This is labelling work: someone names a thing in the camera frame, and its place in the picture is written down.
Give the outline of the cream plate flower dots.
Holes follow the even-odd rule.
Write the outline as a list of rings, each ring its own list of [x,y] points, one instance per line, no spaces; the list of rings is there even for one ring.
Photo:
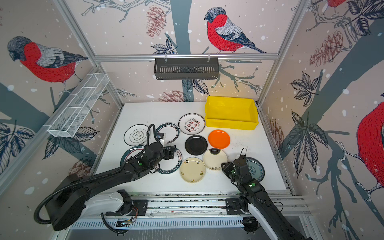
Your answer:
[[[206,175],[206,166],[198,158],[187,158],[180,166],[180,174],[184,181],[197,183]]]

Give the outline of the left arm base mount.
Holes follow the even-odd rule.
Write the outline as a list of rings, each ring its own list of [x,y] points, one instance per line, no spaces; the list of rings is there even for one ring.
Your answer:
[[[124,203],[116,212],[106,212],[107,217],[138,217],[145,216],[148,200],[132,200],[130,204]]]

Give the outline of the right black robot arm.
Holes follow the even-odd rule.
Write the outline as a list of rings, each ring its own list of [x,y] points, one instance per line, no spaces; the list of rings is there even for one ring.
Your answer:
[[[262,227],[271,240],[305,240],[275,206],[262,184],[249,172],[245,155],[233,162],[222,163],[223,173],[240,191],[237,199],[226,199],[228,215],[250,214],[245,218],[245,231],[253,233]]]

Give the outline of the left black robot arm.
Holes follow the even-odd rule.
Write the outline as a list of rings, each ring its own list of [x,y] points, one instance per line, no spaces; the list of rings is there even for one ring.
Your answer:
[[[148,175],[161,160],[172,159],[175,152],[176,146],[152,143],[118,168],[84,178],[70,175],[37,206],[34,220],[41,225],[51,224],[55,231],[63,230],[81,217],[86,201],[115,186]]]

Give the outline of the cream plate black spot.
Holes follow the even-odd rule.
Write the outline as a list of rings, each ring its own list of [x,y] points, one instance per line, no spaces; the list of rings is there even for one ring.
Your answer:
[[[220,149],[209,149],[203,154],[203,162],[206,168],[214,171],[222,169],[221,164],[227,163],[228,157],[223,150]]]

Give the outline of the orange plate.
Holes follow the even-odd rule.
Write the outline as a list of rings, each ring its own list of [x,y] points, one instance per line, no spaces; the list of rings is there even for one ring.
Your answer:
[[[216,149],[225,149],[231,143],[229,134],[223,130],[212,131],[208,136],[208,140],[210,145]]]

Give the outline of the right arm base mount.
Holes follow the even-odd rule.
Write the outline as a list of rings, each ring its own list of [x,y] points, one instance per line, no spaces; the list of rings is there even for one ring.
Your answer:
[[[227,215],[249,215],[246,203],[239,199],[225,199],[225,210]]]

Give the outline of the blue green patterned plate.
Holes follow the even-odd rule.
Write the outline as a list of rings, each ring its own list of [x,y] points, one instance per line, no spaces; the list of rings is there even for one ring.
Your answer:
[[[261,182],[265,177],[265,169],[263,165],[258,160],[251,157],[247,158],[247,164],[252,178]]]

